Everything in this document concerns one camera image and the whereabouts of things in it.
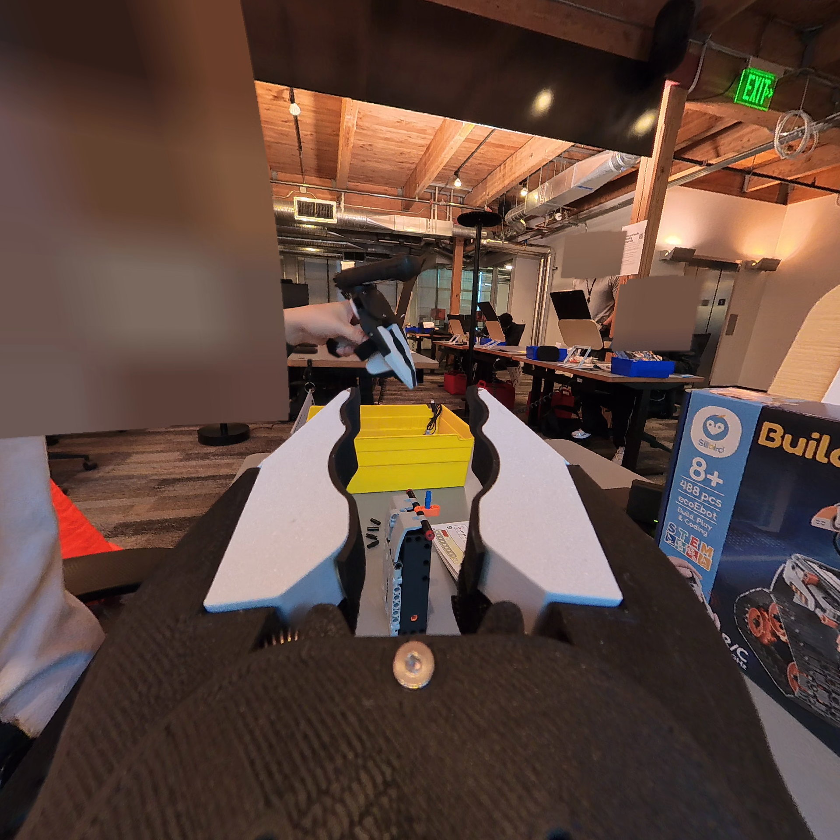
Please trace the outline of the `yellow plastic bin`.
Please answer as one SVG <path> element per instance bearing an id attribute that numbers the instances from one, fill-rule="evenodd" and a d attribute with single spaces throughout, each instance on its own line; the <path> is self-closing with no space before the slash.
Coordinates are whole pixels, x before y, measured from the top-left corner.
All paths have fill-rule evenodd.
<path id="1" fill-rule="evenodd" d="M 463 487 L 473 449 L 469 426 L 443 406 L 434 430 L 427 405 L 362 406 L 351 494 Z"/>

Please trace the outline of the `black pole stand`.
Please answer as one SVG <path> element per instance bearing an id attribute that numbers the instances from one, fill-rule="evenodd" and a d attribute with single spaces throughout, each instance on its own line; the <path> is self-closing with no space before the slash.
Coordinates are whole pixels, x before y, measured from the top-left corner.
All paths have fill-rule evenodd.
<path id="1" fill-rule="evenodd" d="M 480 251 L 482 241 L 482 231 L 484 228 L 495 228 L 501 224 L 501 216 L 498 213 L 488 210 L 472 211 L 462 213 L 458 217 L 458 223 L 465 227 L 473 227 L 476 229 L 475 247 L 474 247 L 474 265 L 473 265 L 473 280 L 471 288 L 470 299 L 470 325 L 469 325 L 469 341 L 468 350 L 466 354 L 466 392 L 473 385 L 474 381 L 474 358 L 476 345 L 476 315 L 479 302 L 480 293 Z"/>

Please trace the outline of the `orange cloth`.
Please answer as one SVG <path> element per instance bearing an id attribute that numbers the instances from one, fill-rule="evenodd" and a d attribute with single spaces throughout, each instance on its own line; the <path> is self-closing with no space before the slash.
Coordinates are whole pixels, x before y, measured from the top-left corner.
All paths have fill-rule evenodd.
<path id="1" fill-rule="evenodd" d="M 49 481 L 49 487 L 58 521 L 59 546 L 63 560 L 121 550 L 120 546 L 100 534 L 52 479 Z"/>

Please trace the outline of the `grey desk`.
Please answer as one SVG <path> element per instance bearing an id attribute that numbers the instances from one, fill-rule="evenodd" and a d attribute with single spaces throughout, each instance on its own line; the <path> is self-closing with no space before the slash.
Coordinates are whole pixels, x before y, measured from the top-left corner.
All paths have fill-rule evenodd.
<path id="1" fill-rule="evenodd" d="M 632 471 L 612 464 L 607 458 L 579 446 L 572 441 L 557 439 L 547 442 L 571 465 L 578 465 L 591 477 L 606 495 L 618 502 L 625 511 L 629 489 L 636 479 Z M 248 454 L 237 463 L 236 478 L 247 469 L 258 466 L 269 452 Z M 444 500 L 438 502 L 444 521 L 466 519 L 467 505 L 458 488 L 443 491 Z M 368 513 L 379 517 L 374 511 L 375 503 L 386 504 L 389 494 L 362 496 L 362 507 Z M 362 636 L 379 636 L 385 633 L 385 613 L 382 593 L 382 570 L 379 554 L 369 553 L 367 571 L 372 572 L 372 583 L 365 583 L 361 599 L 358 630 Z M 455 593 L 455 581 L 446 571 L 435 552 L 432 557 L 432 577 L 429 589 L 429 625 L 434 635 L 456 635 L 458 628 L 452 613 L 450 596 Z M 757 709 L 773 760 L 791 793 L 802 816 L 811 828 L 815 838 L 839 838 L 839 758 L 808 731 L 790 713 L 783 710 L 760 687 L 748 679 L 736 666 L 742 682 Z"/>

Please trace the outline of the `long wooden table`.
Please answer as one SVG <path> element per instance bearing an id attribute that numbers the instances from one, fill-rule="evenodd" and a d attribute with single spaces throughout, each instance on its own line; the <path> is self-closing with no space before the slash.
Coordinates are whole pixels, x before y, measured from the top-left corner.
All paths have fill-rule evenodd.
<path id="1" fill-rule="evenodd" d="M 479 346 L 476 348 L 478 354 L 484 354 L 493 358 L 520 361 L 524 363 L 524 371 L 531 375 L 532 394 L 540 402 L 550 396 L 555 379 L 562 375 L 569 378 L 590 380 L 604 384 L 605 386 L 621 385 L 628 390 L 638 392 L 640 396 L 636 399 L 629 421 L 626 434 L 626 446 L 623 455 L 622 465 L 635 471 L 639 449 L 643 442 L 645 425 L 648 419 L 648 407 L 652 391 L 671 391 L 686 387 L 688 385 L 702 385 L 703 379 L 699 376 L 672 374 L 669 377 L 626 377 L 614 374 L 597 367 L 584 367 L 552 363 L 540 360 L 529 360 L 524 351 L 512 348 L 489 348 Z"/>

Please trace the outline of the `black device box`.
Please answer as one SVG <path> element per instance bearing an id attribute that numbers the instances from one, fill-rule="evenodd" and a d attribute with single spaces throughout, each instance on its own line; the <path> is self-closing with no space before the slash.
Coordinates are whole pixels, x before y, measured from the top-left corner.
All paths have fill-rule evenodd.
<path id="1" fill-rule="evenodd" d="M 645 479 L 635 479 L 628 491 L 626 513 L 646 527 L 658 524 L 664 487 Z"/>

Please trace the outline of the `white instruction booklet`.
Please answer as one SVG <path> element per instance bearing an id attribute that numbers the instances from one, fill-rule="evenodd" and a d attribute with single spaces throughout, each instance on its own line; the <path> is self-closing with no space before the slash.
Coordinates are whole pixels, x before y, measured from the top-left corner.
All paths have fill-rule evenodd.
<path id="1" fill-rule="evenodd" d="M 434 548 L 447 571 L 457 580 L 463 562 L 469 521 L 456 521 L 433 525 Z"/>

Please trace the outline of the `grey elevator door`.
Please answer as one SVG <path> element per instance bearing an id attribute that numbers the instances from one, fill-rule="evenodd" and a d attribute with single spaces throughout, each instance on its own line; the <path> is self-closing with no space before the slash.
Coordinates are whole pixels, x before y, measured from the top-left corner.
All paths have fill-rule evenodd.
<path id="1" fill-rule="evenodd" d="M 700 283 L 700 300 L 696 310 L 696 325 L 692 350 L 696 354 L 697 375 L 705 384 L 711 383 L 711 372 L 723 334 L 736 279 L 738 264 L 719 259 L 700 260 L 696 278 Z"/>

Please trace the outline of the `black mesh office chair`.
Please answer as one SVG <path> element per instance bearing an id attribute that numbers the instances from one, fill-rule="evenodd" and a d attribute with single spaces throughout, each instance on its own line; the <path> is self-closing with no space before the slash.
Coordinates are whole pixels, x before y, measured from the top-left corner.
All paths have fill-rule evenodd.
<path id="1" fill-rule="evenodd" d="M 135 592 L 170 549 L 122 549 L 82 555 L 63 563 L 65 587 L 83 602 Z"/>

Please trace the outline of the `black glossy panel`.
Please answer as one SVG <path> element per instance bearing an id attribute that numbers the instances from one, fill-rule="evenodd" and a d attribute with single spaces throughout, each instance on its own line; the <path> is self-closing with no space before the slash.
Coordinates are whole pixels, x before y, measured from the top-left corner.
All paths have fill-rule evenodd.
<path id="1" fill-rule="evenodd" d="M 259 81 L 644 155 L 695 14 L 664 5 L 636 59 L 440 3 L 241 5 Z"/>

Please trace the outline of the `black grey brick assembly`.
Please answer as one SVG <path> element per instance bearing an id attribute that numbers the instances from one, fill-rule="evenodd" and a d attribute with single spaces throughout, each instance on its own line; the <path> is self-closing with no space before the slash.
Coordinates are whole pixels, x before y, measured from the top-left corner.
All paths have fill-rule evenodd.
<path id="1" fill-rule="evenodd" d="M 390 635 L 425 634 L 434 531 L 413 491 L 392 498 L 383 563 Z"/>

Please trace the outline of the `silver air duct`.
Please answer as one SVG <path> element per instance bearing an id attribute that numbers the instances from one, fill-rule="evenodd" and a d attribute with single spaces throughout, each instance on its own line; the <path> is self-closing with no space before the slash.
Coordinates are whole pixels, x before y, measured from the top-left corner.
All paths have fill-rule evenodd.
<path id="1" fill-rule="evenodd" d="M 637 167 L 640 161 L 640 156 L 609 150 L 580 161 L 529 192 L 524 204 L 508 212 L 505 224 L 515 226 L 533 217 L 549 216 Z"/>

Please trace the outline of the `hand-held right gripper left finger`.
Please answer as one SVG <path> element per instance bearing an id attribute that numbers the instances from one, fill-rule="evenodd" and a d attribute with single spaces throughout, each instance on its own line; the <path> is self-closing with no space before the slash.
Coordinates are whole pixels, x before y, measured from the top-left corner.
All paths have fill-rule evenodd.
<path id="1" fill-rule="evenodd" d="M 333 604 L 358 619 L 365 551 L 348 485 L 360 406 L 357 389 L 341 392 L 261 463 L 206 594 L 210 613 L 272 606 L 300 621 Z"/>

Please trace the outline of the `white paper notice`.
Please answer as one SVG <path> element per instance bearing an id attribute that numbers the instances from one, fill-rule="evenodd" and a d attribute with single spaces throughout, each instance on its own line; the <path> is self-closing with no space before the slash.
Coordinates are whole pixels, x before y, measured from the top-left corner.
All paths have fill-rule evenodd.
<path id="1" fill-rule="evenodd" d="M 629 277 L 638 274 L 642 263 L 647 224 L 648 221 L 645 219 L 622 228 L 625 243 L 619 271 L 621 276 Z"/>

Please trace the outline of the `person's torso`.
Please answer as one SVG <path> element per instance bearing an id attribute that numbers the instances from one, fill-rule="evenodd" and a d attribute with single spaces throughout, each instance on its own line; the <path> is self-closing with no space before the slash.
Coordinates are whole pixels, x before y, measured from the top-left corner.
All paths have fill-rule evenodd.
<path id="1" fill-rule="evenodd" d="M 42 437 L 1 441 L 1 718 L 36 738 L 104 639 L 65 588 Z"/>

